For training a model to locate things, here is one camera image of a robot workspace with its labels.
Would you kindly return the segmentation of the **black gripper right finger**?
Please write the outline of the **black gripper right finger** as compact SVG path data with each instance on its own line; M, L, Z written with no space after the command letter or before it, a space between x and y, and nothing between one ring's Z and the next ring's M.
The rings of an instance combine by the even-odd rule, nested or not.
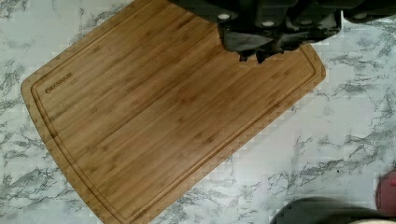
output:
M309 38L309 32L296 33L277 33L277 32L260 32L258 36L265 40L255 49L256 60L263 63L266 59L285 51L294 51L299 48Z

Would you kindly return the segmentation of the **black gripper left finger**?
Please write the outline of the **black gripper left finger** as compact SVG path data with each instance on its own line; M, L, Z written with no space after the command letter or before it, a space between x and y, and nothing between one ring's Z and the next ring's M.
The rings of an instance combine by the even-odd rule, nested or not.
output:
M219 39L223 48L239 55L240 62L246 62L255 56L258 62L264 62L275 54L273 42L275 31L257 27L218 25Z

